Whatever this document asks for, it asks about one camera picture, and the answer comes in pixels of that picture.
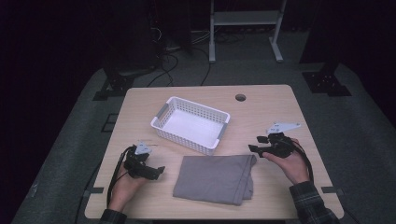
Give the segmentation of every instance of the perforated basket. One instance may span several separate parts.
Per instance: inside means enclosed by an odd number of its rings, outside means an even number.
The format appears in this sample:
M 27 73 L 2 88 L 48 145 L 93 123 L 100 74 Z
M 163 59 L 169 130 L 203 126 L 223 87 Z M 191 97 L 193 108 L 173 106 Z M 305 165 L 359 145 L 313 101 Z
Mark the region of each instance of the perforated basket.
M 230 114 L 171 97 L 151 121 L 160 137 L 212 156 L 230 120 Z

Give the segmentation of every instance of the white metal stand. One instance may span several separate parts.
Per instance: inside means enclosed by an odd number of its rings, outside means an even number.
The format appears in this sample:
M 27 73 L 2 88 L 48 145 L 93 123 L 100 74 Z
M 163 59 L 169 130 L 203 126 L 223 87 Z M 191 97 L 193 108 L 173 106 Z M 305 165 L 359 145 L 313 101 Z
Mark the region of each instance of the white metal stand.
M 216 61 L 215 48 L 215 26 L 218 25 L 261 25 L 275 24 L 274 36 L 269 38 L 271 47 L 274 51 L 276 61 L 283 62 L 279 47 L 277 46 L 277 37 L 279 35 L 280 25 L 282 23 L 287 0 L 282 0 L 280 10 L 270 11 L 226 11 L 215 12 L 214 0 L 210 6 L 210 41 L 209 41 L 209 61 Z

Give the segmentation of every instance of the folded towel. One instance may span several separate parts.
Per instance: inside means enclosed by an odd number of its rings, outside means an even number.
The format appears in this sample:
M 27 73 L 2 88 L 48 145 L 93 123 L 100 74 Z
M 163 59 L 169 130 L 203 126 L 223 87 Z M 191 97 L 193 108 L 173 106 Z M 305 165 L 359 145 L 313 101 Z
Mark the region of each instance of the folded towel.
M 186 156 L 174 188 L 174 197 L 241 205 L 251 199 L 254 155 Z

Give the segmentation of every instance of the sleeve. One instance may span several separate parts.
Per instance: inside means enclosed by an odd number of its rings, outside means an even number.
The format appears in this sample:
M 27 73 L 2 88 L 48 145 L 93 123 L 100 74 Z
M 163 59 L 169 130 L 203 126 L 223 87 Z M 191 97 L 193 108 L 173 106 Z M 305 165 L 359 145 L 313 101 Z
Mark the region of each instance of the sleeve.
M 126 215 L 123 213 L 106 209 L 100 218 L 99 224 L 124 224 L 125 220 Z
M 306 181 L 290 187 L 300 221 L 304 224 L 340 223 L 332 210 L 324 206 L 314 183 Z

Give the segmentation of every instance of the light wood table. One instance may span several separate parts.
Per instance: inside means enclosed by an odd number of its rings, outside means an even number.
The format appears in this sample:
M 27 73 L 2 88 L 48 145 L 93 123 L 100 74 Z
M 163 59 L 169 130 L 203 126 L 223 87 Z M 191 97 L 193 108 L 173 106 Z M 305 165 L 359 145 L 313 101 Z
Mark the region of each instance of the light wood table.
M 244 94 L 244 102 L 235 95 Z M 207 105 L 231 115 L 214 156 L 251 155 L 248 145 L 259 145 L 258 135 L 267 135 L 266 129 L 275 121 L 299 122 L 302 127 L 285 132 L 297 138 L 312 162 L 315 185 L 325 205 L 338 217 L 344 210 L 335 193 L 323 193 L 321 187 L 332 182 L 318 154 L 318 149 L 307 127 L 304 115 L 290 86 L 208 86 L 142 88 L 128 90 L 106 154 L 94 183 L 104 188 L 103 193 L 91 194 L 85 215 L 99 218 L 106 209 L 106 193 L 120 154 L 125 148 L 145 142 L 153 151 L 147 166 L 165 166 L 158 180 L 147 183 L 125 207 L 128 218 L 142 219 L 290 219 L 297 213 L 290 196 L 291 183 L 280 168 L 254 153 L 258 162 L 252 167 L 254 192 L 251 200 L 241 206 L 205 203 L 172 196 L 183 156 L 205 156 L 197 151 L 159 137 L 150 126 L 151 120 L 171 97 L 177 96 L 201 105 Z

